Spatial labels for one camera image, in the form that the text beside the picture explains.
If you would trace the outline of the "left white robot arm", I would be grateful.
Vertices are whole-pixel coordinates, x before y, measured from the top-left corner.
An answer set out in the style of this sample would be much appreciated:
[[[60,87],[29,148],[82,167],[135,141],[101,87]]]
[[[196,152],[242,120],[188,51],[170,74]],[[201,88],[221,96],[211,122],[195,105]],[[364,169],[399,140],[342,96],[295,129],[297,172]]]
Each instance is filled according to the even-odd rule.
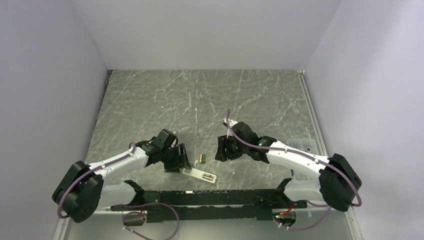
[[[146,203],[141,186],[133,180],[111,183],[129,172],[156,163],[163,163],[166,173],[192,168],[185,145],[168,129],[162,129],[149,140],[131,142],[128,150],[106,160],[73,163],[52,194],[58,217],[81,223],[97,209],[112,206],[139,209]]]

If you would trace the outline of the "aluminium rail right edge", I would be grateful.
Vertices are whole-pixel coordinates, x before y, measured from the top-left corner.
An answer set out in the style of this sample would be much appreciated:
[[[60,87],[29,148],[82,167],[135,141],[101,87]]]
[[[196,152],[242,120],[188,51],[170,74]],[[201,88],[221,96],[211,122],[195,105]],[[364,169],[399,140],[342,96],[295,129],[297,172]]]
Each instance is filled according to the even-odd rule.
[[[297,72],[299,82],[301,84],[301,88],[302,88],[305,100],[307,102],[307,109],[308,109],[309,116],[310,116],[311,121],[312,121],[312,126],[313,126],[313,129],[314,129],[315,134],[316,134],[316,142],[317,142],[318,151],[321,154],[328,155],[328,151],[327,151],[327,148],[325,146],[323,135],[322,135],[319,123],[318,123],[318,119],[317,119],[315,110],[314,110],[314,106],[313,106],[313,103],[312,103],[312,100],[311,100],[311,97],[310,97],[310,94],[309,94],[309,91],[308,91],[308,88],[307,88],[306,79],[305,79],[305,71],[304,70],[297,70],[296,72]]]

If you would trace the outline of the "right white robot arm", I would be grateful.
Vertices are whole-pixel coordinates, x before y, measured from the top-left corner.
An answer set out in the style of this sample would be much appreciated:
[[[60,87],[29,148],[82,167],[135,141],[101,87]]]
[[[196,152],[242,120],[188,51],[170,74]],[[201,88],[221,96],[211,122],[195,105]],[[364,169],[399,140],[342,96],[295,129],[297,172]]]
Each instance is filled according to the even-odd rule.
[[[362,181],[344,156],[317,155],[290,147],[273,137],[258,136],[244,122],[225,119],[223,125],[227,133],[218,138],[217,161],[247,155],[254,161],[285,166],[308,177],[282,181],[275,194],[280,207],[287,208],[297,201],[315,201],[346,212],[350,207],[362,205],[358,193]]]

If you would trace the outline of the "clear plastic box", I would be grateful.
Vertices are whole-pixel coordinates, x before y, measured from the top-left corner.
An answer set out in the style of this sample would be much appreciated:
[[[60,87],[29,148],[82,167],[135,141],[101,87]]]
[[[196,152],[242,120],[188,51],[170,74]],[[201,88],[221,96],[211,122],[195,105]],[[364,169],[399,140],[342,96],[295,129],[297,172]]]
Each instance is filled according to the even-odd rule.
[[[318,145],[315,139],[310,138],[289,138],[286,141],[286,144],[292,148],[298,149],[300,151],[319,155]]]

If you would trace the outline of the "gold AA battery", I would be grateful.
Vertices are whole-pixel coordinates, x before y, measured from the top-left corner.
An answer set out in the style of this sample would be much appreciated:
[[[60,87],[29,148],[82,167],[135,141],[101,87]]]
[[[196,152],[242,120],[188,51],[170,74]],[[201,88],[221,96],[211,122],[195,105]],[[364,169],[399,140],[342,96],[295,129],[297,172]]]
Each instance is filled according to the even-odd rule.
[[[199,163],[203,164],[204,163],[204,154],[200,154],[199,156]]]

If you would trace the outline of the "white remote control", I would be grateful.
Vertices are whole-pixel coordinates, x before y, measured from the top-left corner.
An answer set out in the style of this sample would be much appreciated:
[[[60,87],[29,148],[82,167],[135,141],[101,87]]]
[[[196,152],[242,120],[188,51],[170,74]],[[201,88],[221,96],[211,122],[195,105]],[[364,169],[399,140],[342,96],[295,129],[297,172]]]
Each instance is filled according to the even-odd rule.
[[[196,178],[198,180],[201,180],[201,181],[204,181],[204,182],[207,182],[207,183],[211,183],[211,184],[214,184],[217,181],[216,175],[202,171],[202,170],[199,170],[199,169],[196,169],[196,168],[192,168],[192,169],[184,168],[182,170],[182,173],[186,176],[193,177],[193,178]]]

